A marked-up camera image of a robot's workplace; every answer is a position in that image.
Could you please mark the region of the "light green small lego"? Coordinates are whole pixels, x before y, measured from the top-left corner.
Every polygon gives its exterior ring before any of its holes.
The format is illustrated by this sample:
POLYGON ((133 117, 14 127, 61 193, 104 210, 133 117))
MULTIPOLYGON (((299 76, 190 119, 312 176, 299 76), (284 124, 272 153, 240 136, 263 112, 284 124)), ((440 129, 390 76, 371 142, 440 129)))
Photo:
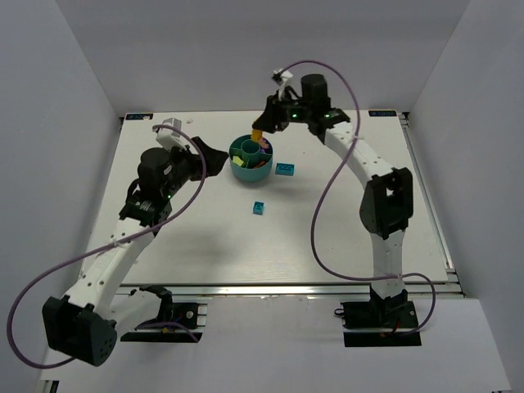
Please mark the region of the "light green small lego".
POLYGON ((242 160, 242 158, 240 156, 233 156, 232 163, 234 163, 235 165, 238 165, 240 167, 242 167, 244 165, 244 161, 242 160))

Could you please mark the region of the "yellow-orange long lego brick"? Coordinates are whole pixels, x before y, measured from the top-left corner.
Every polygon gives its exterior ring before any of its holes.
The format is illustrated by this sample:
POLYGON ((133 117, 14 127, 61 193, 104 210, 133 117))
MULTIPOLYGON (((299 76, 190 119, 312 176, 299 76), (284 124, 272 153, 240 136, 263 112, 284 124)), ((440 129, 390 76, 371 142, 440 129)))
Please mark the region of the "yellow-orange long lego brick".
POLYGON ((259 140, 263 137, 263 132, 257 129, 253 129, 251 131, 251 140, 253 142, 259 142, 259 140))

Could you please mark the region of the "dark orange long lego brick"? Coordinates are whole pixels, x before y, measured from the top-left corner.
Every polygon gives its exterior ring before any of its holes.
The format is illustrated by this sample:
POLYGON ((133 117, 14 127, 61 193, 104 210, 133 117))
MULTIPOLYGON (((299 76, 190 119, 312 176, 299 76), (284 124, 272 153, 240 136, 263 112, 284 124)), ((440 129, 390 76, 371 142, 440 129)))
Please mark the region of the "dark orange long lego brick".
POLYGON ((257 163, 255 166, 253 166, 252 169, 261 168, 261 167, 265 166, 266 164, 267 164, 267 162, 262 160, 259 163, 257 163))

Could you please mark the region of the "teal long lego brick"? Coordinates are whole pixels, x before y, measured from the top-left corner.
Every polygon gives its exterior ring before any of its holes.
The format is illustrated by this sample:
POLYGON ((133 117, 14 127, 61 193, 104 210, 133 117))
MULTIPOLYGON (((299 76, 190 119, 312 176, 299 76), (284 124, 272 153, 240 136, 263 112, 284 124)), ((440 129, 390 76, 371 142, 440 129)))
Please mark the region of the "teal long lego brick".
POLYGON ((275 174, 282 176, 293 176, 295 172, 295 166, 288 163, 277 163, 275 165, 275 174))

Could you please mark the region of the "small teal square lego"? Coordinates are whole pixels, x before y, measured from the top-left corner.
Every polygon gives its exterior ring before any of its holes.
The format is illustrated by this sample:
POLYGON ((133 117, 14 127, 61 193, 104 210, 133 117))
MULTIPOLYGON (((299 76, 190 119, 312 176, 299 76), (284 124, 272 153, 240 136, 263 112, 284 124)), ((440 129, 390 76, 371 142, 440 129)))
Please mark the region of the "small teal square lego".
POLYGON ((253 205, 252 212, 254 215, 263 215, 265 205, 262 201, 255 201, 253 205))

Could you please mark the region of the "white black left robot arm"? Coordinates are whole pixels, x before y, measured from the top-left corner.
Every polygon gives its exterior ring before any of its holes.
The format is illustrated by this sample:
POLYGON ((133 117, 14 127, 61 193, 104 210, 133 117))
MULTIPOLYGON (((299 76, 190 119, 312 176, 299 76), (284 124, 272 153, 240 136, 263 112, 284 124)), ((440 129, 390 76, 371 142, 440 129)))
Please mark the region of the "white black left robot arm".
POLYGON ((196 152, 176 142, 153 147, 140 156, 138 176, 129 185, 112 234, 110 250, 97 253, 89 269, 65 295, 49 297, 43 321, 49 346, 92 366, 105 363, 118 338, 135 328, 175 322, 172 293, 147 284, 112 303, 123 279, 172 214, 171 198, 188 181, 220 173, 226 151, 191 139, 196 152))

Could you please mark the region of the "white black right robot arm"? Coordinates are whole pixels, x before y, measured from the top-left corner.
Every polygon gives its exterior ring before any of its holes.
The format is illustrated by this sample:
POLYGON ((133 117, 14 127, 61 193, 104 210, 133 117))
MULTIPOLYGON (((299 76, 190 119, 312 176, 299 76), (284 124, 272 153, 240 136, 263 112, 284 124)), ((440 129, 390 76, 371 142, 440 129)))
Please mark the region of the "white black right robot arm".
POLYGON ((278 85, 268 96, 256 131, 282 132, 291 123, 305 124, 328 149, 335 152, 359 180, 364 194, 359 218, 372 242, 373 275, 369 278, 370 300, 366 306, 351 306, 376 327, 396 327, 408 299, 402 278, 402 246, 413 216, 413 175, 382 159, 359 138, 359 122, 332 106, 328 84, 321 74, 301 78, 301 94, 290 86, 291 73, 277 70, 278 85))

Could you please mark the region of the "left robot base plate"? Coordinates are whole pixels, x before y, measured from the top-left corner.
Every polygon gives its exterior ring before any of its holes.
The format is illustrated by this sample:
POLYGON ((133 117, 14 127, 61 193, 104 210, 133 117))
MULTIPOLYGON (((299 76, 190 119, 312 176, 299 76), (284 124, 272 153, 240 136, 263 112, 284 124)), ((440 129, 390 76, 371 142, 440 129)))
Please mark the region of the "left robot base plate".
POLYGON ((174 302, 163 317, 148 320, 125 333, 122 342, 196 344, 203 336, 208 305, 201 302, 174 302))

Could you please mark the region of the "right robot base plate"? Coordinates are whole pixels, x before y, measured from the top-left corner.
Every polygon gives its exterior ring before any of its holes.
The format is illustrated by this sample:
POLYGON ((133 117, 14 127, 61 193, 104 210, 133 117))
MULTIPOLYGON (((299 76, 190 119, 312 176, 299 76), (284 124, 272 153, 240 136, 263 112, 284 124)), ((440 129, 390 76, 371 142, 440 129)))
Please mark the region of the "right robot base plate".
POLYGON ((419 347, 422 339, 418 328, 418 316, 412 301, 392 316, 379 319, 372 311, 370 301, 341 303, 334 310, 341 319, 346 348, 419 347))

